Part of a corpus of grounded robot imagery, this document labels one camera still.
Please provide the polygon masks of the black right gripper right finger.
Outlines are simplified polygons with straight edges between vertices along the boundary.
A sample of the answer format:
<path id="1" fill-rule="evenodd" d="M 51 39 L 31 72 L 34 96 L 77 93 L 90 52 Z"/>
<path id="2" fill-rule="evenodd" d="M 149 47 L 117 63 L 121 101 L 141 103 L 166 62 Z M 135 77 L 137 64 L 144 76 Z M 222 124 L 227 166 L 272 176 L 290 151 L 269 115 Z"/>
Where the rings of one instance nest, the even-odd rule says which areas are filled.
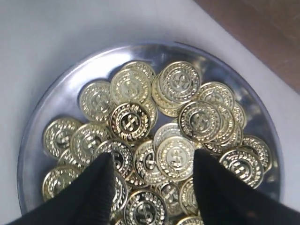
<path id="1" fill-rule="evenodd" d="M 299 212 L 252 189 L 202 149 L 195 150 L 193 183 L 206 225 L 298 225 Z"/>

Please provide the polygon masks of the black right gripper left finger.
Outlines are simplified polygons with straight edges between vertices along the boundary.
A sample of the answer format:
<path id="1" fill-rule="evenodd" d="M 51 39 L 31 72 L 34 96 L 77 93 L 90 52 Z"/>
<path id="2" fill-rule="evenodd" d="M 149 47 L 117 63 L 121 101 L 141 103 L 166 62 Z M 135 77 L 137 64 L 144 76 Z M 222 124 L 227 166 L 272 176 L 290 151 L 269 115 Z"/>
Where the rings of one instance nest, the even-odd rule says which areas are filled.
<path id="1" fill-rule="evenodd" d="M 13 225 L 107 225 L 115 195 L 110 153 L 102 153 L 53 199 L 11 222 Z"/>

